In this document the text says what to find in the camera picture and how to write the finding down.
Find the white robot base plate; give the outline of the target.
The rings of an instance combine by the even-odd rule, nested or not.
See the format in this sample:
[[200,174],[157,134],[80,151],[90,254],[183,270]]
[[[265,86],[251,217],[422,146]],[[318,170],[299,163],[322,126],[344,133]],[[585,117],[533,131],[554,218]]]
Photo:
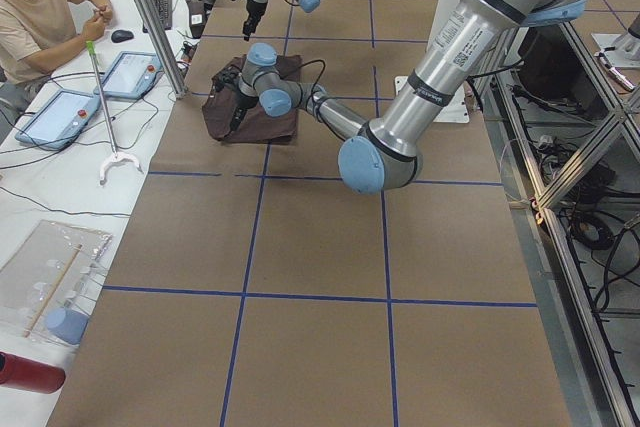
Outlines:
[[420,85],[419,80],[413,80],[415,86],[410,85],[409,91],[416,97],[429,102],[439,108],[434,118],[437,123],[467,124],[470,122],[467,101],[470,92],[462,84],[454,94],[442,94]]

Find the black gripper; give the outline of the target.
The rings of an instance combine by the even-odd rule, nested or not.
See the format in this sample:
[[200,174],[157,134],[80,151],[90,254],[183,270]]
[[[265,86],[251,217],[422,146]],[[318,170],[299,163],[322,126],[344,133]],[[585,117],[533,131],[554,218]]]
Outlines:
[[243,23],[243,39],[245,41],[249,41],[249,34],[247,33],[256,32],[256,29],[264,15],[264,4],[254,0],[247,0],[246,11],[248,17]]
[[237,129],[237,120],[243,120],[246,112],[250,109],[249,96],[245,95],[244,93],[237,92],[235,98],[236,107],[234,110],[233,119],[229,125],[230,131],[235,131]]

